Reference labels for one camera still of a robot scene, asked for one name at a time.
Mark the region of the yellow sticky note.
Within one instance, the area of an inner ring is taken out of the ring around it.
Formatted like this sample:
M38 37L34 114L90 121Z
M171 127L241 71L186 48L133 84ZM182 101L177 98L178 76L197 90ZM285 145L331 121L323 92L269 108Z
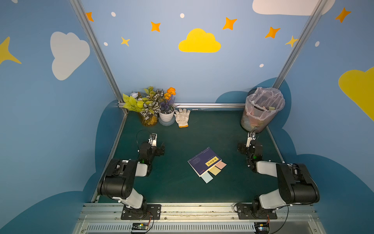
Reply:
M212 173L213 175L217 176L221 172L221 169L219 169L216 166L213 166L209 169L209 172Z

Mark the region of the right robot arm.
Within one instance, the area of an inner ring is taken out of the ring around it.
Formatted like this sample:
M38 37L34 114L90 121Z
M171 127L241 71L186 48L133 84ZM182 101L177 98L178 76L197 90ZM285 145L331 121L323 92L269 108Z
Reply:
M319 202L318 187L306 165L263 160L263 146L256 140L239 143L238 151L246 155L252 172L277 179L278 188L255 196L251 204L236 203L234 211L239 219L277 219L276 210L290 205L312 205Z

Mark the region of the purple covered book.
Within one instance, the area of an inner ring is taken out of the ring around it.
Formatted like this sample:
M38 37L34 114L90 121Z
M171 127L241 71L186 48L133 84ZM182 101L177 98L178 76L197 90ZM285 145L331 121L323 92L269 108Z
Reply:
M194 157L188 160L189 165L195 171L195 173L201 177L210 168L221 162L222 159L210 148L207 147Z

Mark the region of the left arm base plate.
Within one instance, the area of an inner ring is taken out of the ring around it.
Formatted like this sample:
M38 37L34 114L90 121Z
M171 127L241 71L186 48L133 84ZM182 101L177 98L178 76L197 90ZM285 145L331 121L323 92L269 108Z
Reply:
M140 209L128 208L124 205L121 220L159 220L161 215L161 204L142 205Z

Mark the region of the pink sticky note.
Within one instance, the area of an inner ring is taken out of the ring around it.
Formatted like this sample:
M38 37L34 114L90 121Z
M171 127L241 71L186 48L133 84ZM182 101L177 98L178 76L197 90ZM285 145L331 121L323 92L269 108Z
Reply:
M217 167L218 169L222 170L223 168L226 167L226 163L224 163L223 161L220 161L218 163L215 164L215 167Z

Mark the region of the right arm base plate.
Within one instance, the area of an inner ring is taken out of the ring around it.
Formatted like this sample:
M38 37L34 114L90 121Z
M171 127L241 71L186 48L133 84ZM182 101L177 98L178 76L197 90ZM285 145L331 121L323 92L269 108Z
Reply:
M253 207L252 204L236 203L233 207L240 220L250 219L277 219L275 210Z

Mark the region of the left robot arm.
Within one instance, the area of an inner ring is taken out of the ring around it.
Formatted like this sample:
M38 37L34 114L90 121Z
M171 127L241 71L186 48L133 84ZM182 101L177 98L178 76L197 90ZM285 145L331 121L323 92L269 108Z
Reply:
M165 153L165 146L144 142L136 160L112 159L97 186L97 193L123 204L122 220L160 219L161 205L148 204L145 197L134 189L136 177L149 176L156 156Z

